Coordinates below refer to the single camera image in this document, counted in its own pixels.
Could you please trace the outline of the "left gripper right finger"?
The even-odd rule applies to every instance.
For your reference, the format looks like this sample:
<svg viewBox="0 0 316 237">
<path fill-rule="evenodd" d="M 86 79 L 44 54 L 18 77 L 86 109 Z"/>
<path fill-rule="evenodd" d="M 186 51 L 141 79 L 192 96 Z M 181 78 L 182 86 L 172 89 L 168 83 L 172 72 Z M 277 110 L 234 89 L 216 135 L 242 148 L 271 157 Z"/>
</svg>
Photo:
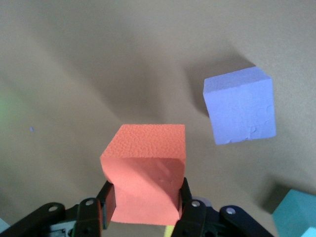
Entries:
<svg viewBox="0 0 316 237">
<path fill-rule="evenodd" d="M 216 211 L 202 200 L 193 198 L 188 180 L 180 189 L 182 215 L 172 237 L 273 237 L 245 210 L 235 205 Z"/>
</svg>

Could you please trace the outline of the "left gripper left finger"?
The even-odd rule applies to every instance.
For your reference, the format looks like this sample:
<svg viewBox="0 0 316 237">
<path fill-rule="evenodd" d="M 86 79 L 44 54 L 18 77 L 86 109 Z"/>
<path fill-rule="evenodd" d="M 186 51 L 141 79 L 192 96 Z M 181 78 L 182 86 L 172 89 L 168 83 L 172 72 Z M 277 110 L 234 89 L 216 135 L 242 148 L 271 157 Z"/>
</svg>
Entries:
<svg viewBox="0 0 316 237">
<path fill-rule="evenodd" d="M 0 233 L 0 237 L 102 237 L 116 208 L 113 184 L 106 182 L 96 197 L 66 209 L 50 202 Z"/>
</svg>

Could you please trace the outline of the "orange foam cube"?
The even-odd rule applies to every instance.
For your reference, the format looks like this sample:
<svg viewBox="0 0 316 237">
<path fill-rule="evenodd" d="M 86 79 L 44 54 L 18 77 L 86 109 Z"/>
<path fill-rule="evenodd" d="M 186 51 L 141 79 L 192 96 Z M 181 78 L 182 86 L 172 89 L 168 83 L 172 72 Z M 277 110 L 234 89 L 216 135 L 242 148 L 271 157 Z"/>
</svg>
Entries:
<svg viewBox="0 0 316 237">
<path fill-rule="evenodd" d="M 171 226 L 180 219 L 186 166 L 183 124 L 124 124 L 100 161 L 115 189 L 112 221 Z"/>
</svg>

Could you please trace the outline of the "teal foam cube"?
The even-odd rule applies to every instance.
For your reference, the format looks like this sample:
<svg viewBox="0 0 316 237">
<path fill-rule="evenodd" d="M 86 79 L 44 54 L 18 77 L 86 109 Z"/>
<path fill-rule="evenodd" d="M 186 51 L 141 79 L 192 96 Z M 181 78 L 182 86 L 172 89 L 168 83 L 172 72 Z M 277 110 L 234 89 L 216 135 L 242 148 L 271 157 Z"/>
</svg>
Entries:
<svg viewBox="0 0 316 237">
<path fill-rule="evenodd" d="M 273 220 L 279 237 L 316 237 L 316 195 L 290 190 Z"/>
</svg>

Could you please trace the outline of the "purple foam cube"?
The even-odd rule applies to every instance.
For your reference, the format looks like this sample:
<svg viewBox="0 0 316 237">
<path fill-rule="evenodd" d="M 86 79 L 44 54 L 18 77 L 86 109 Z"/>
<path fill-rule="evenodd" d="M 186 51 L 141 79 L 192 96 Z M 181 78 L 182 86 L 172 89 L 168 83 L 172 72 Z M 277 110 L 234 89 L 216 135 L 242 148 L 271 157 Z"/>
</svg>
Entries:
<svg viewBox="0 0 316 237">
<path fill-rule="evenodd" d="M 273 80 L 259 67 L 205 79 L 203 97 L 216 145 L 276 136 Z"/>
</svg>

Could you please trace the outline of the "brown table mat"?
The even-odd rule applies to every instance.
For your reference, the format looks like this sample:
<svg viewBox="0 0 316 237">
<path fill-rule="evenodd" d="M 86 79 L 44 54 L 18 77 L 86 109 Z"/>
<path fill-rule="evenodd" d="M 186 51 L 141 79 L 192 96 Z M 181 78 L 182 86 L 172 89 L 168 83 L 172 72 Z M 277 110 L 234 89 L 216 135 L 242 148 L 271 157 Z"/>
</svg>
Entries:
<svg viewBox="0 0 316 237">
<path fill-rule="evenodd" d="M 276 136 L 215 144 L 206 78 L 258 66 Z M 0 218 L 97 195 L 123 124 L 184 124 L 186 177 L 276 235 L 288 189 L 316 194 L 316 0 L 0 0 Z"/>
</svg>

